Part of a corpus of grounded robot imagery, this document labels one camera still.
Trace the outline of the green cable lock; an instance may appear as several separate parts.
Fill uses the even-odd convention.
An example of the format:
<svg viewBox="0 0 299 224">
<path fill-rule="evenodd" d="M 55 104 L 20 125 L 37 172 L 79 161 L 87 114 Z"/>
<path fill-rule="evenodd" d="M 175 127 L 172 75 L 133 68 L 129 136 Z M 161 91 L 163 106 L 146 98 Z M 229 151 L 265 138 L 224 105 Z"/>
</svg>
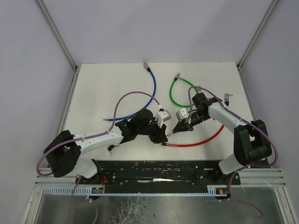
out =
<svg viewBox="0 0 299 224">
<path fill-rule="evenodd" d="M 188 89 L 199 85 L 199 79 L 190 72 L 174 72 L 167 91 L 167 101 L 177 108 L 190 109 Z"/>
</svg>

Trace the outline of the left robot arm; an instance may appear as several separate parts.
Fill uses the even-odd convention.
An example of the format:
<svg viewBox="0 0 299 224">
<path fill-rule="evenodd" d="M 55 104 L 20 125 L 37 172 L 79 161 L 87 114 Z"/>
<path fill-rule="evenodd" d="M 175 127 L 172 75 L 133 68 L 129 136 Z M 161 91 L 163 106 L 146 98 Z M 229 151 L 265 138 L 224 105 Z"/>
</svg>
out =
<svg viewBox="0 0 299 224">
<path fill-rule="evenodd" d="M 170 118 L 170 113 L 164 109 L 159 109 L 155 115 L 142 109 L 130 119 L 115 123 L 111 130 L 81 135 L 62 131 L 43 154 L 54 177 L 74 173 L 91 178 L 97 174 L 98 168 L 93 160 L 82 158 L 82 155 L 102 147 L 111 151 L 120 144 L 133 141 L 137 135 L 148 136 L 154 144 L 167 142 L 165 122 Z"/>
</svg>

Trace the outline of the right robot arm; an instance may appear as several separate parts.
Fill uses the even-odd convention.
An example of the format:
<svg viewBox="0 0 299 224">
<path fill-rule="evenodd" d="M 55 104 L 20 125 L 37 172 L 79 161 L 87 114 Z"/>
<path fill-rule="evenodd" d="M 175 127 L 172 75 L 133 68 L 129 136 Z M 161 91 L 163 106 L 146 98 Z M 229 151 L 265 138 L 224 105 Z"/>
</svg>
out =
<svg viewBox="0 0 299 224">
<path fill-rule="evenodd" d="M 219 169 L 223 174 L 230 174 L 272 154 L 263 121 L 245 122 L 216 97 L 207 98 L 204 93 L 196 94 L 192 103 L 196 109 L 191 116 L 185 108 L 177 111 L 178 123 L 171 133 L 193 131 L 195 125 L 208 119 L 219 121 L 234 135 L 233 153 L 219 162 Z"/>
</svg>

